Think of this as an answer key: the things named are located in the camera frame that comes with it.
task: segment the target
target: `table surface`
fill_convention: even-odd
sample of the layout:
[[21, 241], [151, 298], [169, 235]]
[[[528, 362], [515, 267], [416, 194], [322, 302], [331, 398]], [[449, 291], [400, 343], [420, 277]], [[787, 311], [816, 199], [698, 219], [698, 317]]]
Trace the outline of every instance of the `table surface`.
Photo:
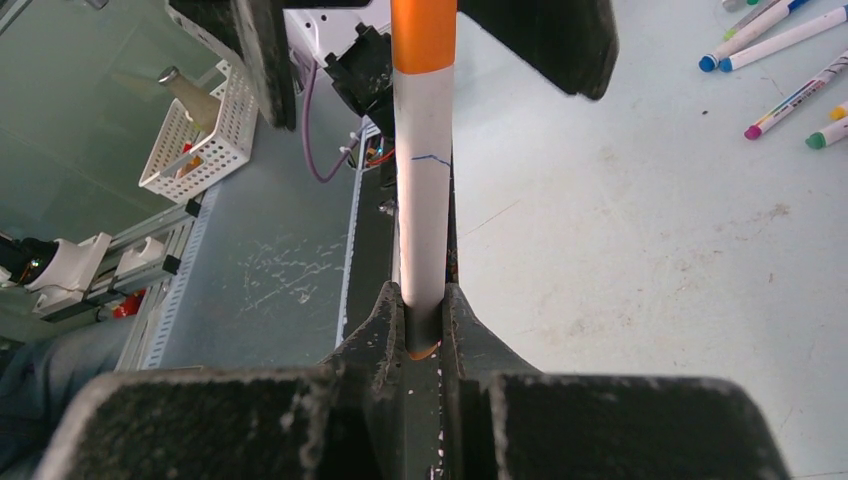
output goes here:
[[[326, 77], [312, 108], [312, 150], [326, 172], [359, 119]], [[251, 161], [220, 183], [160, 367], [310, 365], [330, 353], [354, 177], [342, 167], [319, 184], [300, 135], [260, 118]]]
[[[842, 3], [810, 2], [775, 31]], [[597, 103], [460, 19], [463, 289], [544, 370], [732, 379], [795, 475], [848, 478], [848, 141], [804, 144], [848, 78], [758, 141], [742, 136], [848, 48], [848, 26], [705, 74], [698, 60], [746, 12], [613, 4], [621, 53]]]

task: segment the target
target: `perforated basket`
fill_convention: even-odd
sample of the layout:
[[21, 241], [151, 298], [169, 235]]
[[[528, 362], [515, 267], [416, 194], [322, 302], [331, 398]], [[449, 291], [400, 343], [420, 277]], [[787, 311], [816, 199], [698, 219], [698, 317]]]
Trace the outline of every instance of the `perforated basket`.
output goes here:
[[[182, 103], [174, 100], [141, 174], [140, 187], [183, 203], [250, 160], [258, 111], [256, 100], [249, 82], [238, 69], [227, 62], [219, 63], [217, 68], [227, 80], [212, 91], [213, 96], [221, 99], [215, 131], [183, 153], [184, 145], [194, 142], [198, 131], [186, 118]], [[179, 177], [178, 172], [195, 157], [202, 164]]]

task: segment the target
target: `green marker cap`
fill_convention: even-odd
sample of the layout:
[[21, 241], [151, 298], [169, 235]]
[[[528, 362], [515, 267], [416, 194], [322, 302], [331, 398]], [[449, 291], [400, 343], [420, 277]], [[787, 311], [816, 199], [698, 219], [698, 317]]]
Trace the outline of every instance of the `green marker cap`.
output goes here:
[[810, 138], [804, 141], [808, 147], [813, 150], [821, 150], [822, 148], [827, 146], [827, 142], [824, 139], [824, 135], [819, 132], [816, 132], [810, 135]]

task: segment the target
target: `person's leg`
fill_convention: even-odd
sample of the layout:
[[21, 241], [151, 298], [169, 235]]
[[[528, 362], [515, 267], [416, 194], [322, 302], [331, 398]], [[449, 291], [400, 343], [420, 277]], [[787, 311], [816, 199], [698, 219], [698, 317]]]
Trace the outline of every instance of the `person's leg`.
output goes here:
[[31, 454], [46, 447], [73, 397], [114, 370], [133, 321], [98, 323], [18, 350], [0, 377], [0, 472], [15, 462], [37, 465]]

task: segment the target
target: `red wire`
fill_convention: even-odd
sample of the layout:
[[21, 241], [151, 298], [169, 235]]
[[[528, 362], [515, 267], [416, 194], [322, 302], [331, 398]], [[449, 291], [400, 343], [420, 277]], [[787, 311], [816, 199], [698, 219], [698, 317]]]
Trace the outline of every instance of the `red wire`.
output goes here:
[[373, 162], [368, 162], [368, 166], [369, 167], [376, 167], [377, 165], [382, 165], [382, 164], [388, 162], [394, 154], [395, 154], [395, 149], [393, 148], [393, 149], [389, 150], [389, 153], [383, 155], [378, 160], [374, 160]]

